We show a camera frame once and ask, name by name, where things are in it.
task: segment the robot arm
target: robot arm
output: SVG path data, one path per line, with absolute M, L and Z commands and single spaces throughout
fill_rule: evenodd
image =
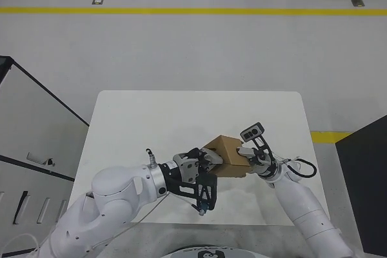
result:
M 135 168 L 116 166 L 100 171 L 92 181 L 92 191 L 81 195 L 62 216 L 40 249 L 27 257 L 94 258 L 115 236 L 129 228 L 142 206 L 166 193 L 196 199 L 193 207 L 201 214 L 213 210 L 216 202 L 216 175 L 208 174 L 222 163 L 211 150 L 195 148 L 177 154 L 173 161 L 157 164 L 149 149 L 150 164 Z M 142 179 L 137 194 L 134 179 Z M 180 186 L 194 193 L 180 190 Z
M 276 160 L 262 137 L 263 132 L 260 123 L 244 130 L 241 133 L 243 140 L 253 141 L 257 148 L 240 147 L 238 153 L 248 158 L 253 173 L 274 188 L 285 213 L 302 233 L 316 257 L 354 257 L 312 191 L 298 183 L 301 177 L 313 177 L 317 172 L 316 167 L 308 161 L 297 159 L 314 169 L 313 174 L 303 175 L 291 160 Z M 260 146 L 256 139 L 260 139 L 263 145 Z

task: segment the white cable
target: white cable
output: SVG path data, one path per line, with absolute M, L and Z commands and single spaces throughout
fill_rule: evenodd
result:
M 188 203 L 188 204 L 189 204 L 189 206 L 191 206 L 191 205 L 192 205 L 192 203 L 191 203 L 190 201 L 188 201 L 188 200 L 185 200 L 185 199 L 183 199 L 182 197 L 180 197 L 180 196 L 178 196 L 178 195 L 176 195 L 176 194 L 174 194 L 174 193 L 171 193 L 171 192 L 169 192 L 169 193 L 170 193 L 170 195 L 172 195 L 172 196 L 174 196 L 174 197 L 176 197 L 176 198 L 178 198 L 178 199 L 180 199 L 180 200 L 182 200 L 182 201 L 184 201 L 184 202 Z
M 1 249 L 1 252 L 0 252 L 0 258 L 3 258 L 3 253 L 5 252 L 5 249 L 6 247 L 11 243 L 13 242 L 14 240 L 18 239 L 19 237 L 22 237 L 24 235 L 27 235 L 29 237 L 31 237 L 34 241 L 34 243 L 36 244 L 36 249 L 35 250 L 38 250 L 39 249 L 39 242 L 37 242 L 37 239 L 34 237 L 34 235 L 32 234 L 29 234 L 29 233 L 22 233 L 20 235 L 17 235 L 15 237 L 13 237 L 12 239 L 10 239 L 7 244 Z

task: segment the yellow tape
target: yellow tape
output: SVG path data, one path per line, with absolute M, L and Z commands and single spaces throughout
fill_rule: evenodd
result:
M 168 14 L 387 16 L 387 9 L 0 7 L 0 14 Z
M 311 131 L 313 143 L 336 143 L 352 134 L 351 132 L 314 132 Z

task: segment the cardboard box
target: cardboard box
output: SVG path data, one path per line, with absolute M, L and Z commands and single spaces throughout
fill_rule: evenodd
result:
M 244 177 L 251 170 L 247 158 L 237 153 L 237 148 L 242 146 L 239 139 L 220 135 L 204 146 L 220 155 L 224 162 L 211 170 L 218 177 Z

